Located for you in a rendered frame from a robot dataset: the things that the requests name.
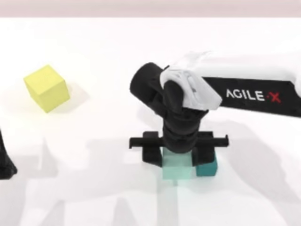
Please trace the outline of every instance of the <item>red x letter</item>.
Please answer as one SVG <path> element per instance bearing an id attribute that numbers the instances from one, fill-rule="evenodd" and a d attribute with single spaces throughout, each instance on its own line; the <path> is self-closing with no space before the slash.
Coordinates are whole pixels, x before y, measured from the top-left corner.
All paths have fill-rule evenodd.
<path id="1" fill-rule="evenodd" d="M 279 93 L 270 92 L 269 95 L 273 98 L 272 102 L 277 101 L 278 103 L 281 103 L 281 100 L 279 99 Z"/>

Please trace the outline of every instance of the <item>block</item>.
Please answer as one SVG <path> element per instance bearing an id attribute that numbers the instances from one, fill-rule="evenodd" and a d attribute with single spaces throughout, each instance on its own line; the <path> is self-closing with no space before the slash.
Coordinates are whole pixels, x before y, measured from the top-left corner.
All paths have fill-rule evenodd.
<path id="1" fill-rule="evenodd" d="M 163 179 L 184 180 L 193 178 L 191 152 L 175 154 L 163 147 Z"/>
<path id="2" fill-rule="evenodd" d="M 218 168 L 217 159 L 216 159 L 216 154 L 214 152 L 213 162 L 196 166 L 197 177 L 213 177 L 216 175 L 217 168 Z"/>
<path id="3" fill-rule="evenodd" d="M 24 81 L 30 96 L 47 113 L 70 99 L 65 80 L 49 65 Z"/>

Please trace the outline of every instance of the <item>yellow block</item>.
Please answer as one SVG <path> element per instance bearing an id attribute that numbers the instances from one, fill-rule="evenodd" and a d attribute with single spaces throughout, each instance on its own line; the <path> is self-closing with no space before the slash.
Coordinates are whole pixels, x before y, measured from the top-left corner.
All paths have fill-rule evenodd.
<path id="1" fill-rule="evenodd" d="M 47 113 L 70 99 L 65 80 L 49 65 L 24 81 L 30 96 Z"/>

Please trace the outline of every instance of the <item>white tabletop surface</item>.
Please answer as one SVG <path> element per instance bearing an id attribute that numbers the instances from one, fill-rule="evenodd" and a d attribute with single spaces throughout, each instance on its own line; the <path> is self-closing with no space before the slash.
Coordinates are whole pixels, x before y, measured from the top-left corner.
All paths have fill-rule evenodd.
<path id="1" fill-rule="evenodd" d="M 301 119 L 210 112 L 202 129 L 230 137 L 214 178 L 163 181 L 128 149 L 162 124 L 133 74 L 190 50 L 301 52 L 301 19 L 0 19 L 0 123 L 19 169 L 0 181 L 0 225 L 300 226 Z M 48 114 L 23 82 L 46 64 L 71 94 Z"/>

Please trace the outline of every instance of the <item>robotic arm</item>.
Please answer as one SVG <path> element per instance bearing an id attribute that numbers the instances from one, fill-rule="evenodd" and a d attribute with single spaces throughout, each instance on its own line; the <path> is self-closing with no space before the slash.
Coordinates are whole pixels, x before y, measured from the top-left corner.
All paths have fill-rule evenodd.
<path id="1" fill-rule="evenodd" d="M 301 116 L 298 67 L 281 66 L 283 56 L 276 58 L 271 63 L 258 57 L 191 53 L 165 69 L 145 64 L 134 75 L 130 91 L 162 117 L 163 137 L 145 132 L 142 138 L 130 139 L 130 148 L 143 147 L 143 161 L 157 166 L 162 166 L 160 147 L 174 153 L 192 151 L 196 166 L 214 161 L 214 147 L 229 145 L 227 136 L 199 132 L 210 110 L 223 106 Z"/>

